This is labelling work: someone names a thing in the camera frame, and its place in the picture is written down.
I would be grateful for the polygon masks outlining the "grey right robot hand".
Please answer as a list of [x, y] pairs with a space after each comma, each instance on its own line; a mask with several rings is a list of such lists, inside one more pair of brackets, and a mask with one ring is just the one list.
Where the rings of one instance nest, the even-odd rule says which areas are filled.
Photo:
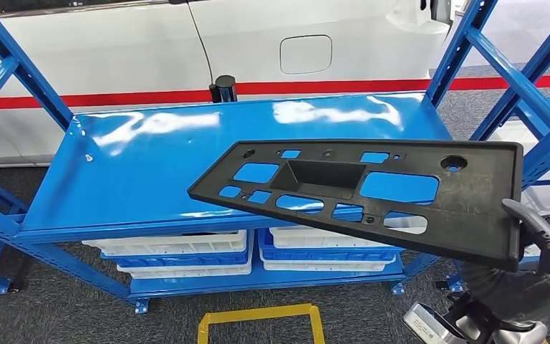
[[539, 215], [512, 199], [502, 200], [507, 214], [520, 221], [520, 248], [535, 244], [539, 263], [534, 271], [504, 273], [492, 296], [493, 314], [506, 322], [550, 317], [550, 214]]

